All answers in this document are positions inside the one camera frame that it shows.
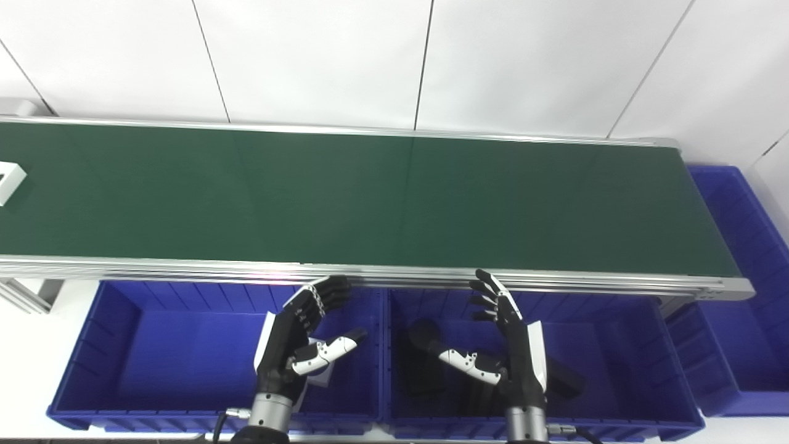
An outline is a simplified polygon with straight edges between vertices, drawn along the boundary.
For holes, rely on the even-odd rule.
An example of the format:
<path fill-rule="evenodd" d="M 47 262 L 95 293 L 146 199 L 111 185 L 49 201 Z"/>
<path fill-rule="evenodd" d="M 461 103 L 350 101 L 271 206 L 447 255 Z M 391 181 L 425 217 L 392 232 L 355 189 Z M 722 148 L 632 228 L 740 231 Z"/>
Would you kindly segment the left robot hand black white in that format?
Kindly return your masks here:
<path fill-rule="evenodd" d="M 264 324 L 267 340 L 256 368 L 254 406 L 279 403 L 292 407 L 306 385 L 308 374 L 323 370 L 363 343 L 361 327 L 328 340 L 311 343 L 310 336 L 332 310 L 346 305 L 350 280 L 324 276 L 300 287 L 271 320 Z"/>

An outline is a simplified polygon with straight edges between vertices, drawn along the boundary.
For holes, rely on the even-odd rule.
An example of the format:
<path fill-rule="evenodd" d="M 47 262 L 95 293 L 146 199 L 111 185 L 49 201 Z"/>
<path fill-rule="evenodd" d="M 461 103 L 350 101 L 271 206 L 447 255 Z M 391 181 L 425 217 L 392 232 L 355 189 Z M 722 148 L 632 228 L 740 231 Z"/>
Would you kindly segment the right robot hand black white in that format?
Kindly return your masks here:
<path fill-rule="evenodd" d="M 529 325 L 515 303 L 510 290 L 493 274 L 483 269 L 475 271 L 475 279 L 468 282 L 475 290 L 471 302 L 483 307 L 473 315 L 477 321 L 490 321 L 501 332 L 507 346 L 507 361 L 496 364 L 490 356 L 466 352 L 429 340 L 427 351 L 440 361 L 462 373 L 495 386 L 507 402 L 508 408 L 545 408 L 545 387 L 535 365 L 529 336 Z"/>

